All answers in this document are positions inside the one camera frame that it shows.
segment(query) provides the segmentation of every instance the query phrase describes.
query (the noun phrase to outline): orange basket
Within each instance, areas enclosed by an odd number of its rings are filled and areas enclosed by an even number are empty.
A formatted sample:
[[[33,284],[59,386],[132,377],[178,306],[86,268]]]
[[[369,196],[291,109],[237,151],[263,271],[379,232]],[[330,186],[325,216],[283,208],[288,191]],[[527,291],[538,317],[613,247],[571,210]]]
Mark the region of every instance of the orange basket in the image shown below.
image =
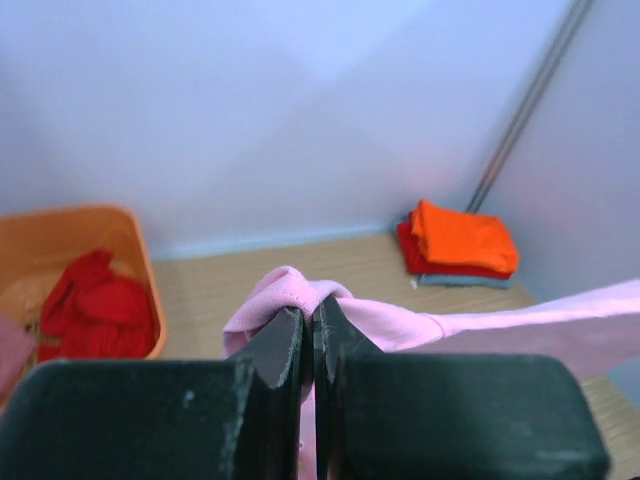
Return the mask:
[[[146,286],[156,337],[146,358],[158,358],[167,341],[166,319],[142,229],[124,208],[96,205],[0,217],[0,312],[37,330],[42,305],[64,269],[96,248],[113,252],[114,271]]]

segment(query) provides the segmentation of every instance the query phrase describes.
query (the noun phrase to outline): white wall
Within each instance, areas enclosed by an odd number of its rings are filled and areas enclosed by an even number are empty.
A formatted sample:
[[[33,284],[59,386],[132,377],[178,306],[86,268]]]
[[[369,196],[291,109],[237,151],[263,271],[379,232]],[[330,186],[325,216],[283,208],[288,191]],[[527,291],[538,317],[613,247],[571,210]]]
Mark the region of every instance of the white wall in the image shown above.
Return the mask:
[[[0,0],[0,213],[111,201],[156,255],[464,208],[569,0]]]
[[[640,276],[639,45],[640,2],[594,3],[481,208],[537,300]]]

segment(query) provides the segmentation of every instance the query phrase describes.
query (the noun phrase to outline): orange container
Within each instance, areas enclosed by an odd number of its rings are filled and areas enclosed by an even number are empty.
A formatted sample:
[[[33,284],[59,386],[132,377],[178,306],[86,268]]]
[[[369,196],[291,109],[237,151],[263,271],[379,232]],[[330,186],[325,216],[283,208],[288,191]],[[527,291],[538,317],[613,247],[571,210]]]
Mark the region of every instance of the orange container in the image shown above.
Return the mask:
[[[167,340],[166,319],[142,229],[124,208],[96,205],[0,217],[0,312],[25,327],[37,322],[66,266],[95,248],[113,252],[113,270],[147,287],[156,326],[156,345],[147,358],[157,358]]]

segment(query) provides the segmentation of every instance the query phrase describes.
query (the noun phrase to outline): folded orange cloth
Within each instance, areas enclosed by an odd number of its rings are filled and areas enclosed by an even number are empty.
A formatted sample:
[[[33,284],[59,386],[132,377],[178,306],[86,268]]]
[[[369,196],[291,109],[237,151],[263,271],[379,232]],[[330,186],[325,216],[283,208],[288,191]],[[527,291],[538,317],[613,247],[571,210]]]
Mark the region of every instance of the folded orange cloth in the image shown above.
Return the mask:
[[[518,268],[518,250],[498,217],[460,213],[420,200],[411,233],[429,262],[474,265],[497,272]]]

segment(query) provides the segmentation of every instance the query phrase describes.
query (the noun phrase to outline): folded cloth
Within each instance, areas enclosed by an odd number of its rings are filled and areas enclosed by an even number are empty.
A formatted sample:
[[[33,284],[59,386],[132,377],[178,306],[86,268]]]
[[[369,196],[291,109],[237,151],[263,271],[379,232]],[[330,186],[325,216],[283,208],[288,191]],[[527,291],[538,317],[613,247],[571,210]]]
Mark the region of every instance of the folded cloth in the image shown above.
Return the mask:
[[[11,393],[35,345],[18,322],[0,314],[0,397]]]
[[[518,251],[498,217],[455,212],[420,200],[411,222],[420,251],[430,262],[503,273],[518,267]]]
[[[38,360],[143,358],[155,344],[153,317],[142,284],[109,268],[112,254],[95,250],[71,263],[42,309],[41,329],[61,337]]]
[[[496,272],[490,268],[474,265],[444,265],[428,261],[420,251],[418,238],[411,234],[411,223],[402,222],[396,225],[396,236],[407,272],[412,275],[474,275],[477,277],[497,278],[508,280],[512,272]]]
[[[579,377],[604,373],[640,355],[640,280],[521,310],[433,315],[354,298],[342,285],[307,281],[292,267],[279,267],[264,277],[231,317],[223,329],[226,355],[246,345],[279,308],[299,308],[309,321],[330,294],[336,296],[347,318],[385,352],[435,351],[440,343],[448,342],[444,351],[548,354]],[[474,342],[494,332],[506,340],[504,344],[483,347]],[[313,389],[301,408],[300,445],[298,478],[315,479]]]
[[[509,290],[511,280],[477,277],[474,275],[419,275],[418,285],[441,285],[445,287],[489,287]]]

